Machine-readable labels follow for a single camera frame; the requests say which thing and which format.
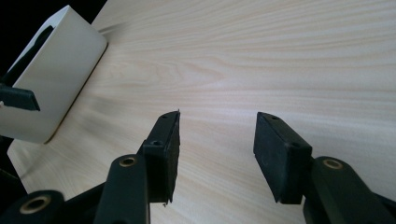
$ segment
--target light wood surface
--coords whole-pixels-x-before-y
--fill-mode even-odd
[[[396,200],[396,1],[110,0],[93,26],[109,44],[58,132],[8,152],[29,192],[102,183],[180,109],[174,202],[151,223],[304,223],[253,156],[258,111]]]

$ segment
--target wood grain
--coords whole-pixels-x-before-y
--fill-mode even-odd
[[[151,223],[304,223],[254,159],[258,111],[396,200],[395,1],[112,0],[93,26],[109,45],[58,132],[8,153],[29,192],[102,183],[180,109],[174,202]]]

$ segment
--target white box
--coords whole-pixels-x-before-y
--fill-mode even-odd
[[[106,49],[106,39],[67,6],[43,23],[20,57],[50,25],[52,33],[13,86],[33,91],[40,111],[1,106],[0,135],[49,141]]]

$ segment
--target wooden table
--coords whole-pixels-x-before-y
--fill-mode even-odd
[[[102,183],[180,109],[174,202],[151,223],[304,223],[254,158],[258,111],[396,200],[396,1],[111,0],[93,26],[108,48],[57,133],[9,150],[28,192]]]

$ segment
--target screw hole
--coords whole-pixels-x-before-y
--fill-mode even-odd
[[[48,204],[50,204],[49,195],[38,196],[24,203],[20,209],[20,212],[25,215],[33,214],[41,211],[42,209],[47,207]]]
[[[343,168],[343,164],[339,161],[335,160],[324,160],[323,164],[329,168],[332,168],[334,170],[340,170]]]
[[[152,141],[151,144],[154,146],[162,146],[163,142],[162,141]]]
[[[133,157],[128,157],[120,161],[120,166],[128,167],[136,164],[136,159]]]

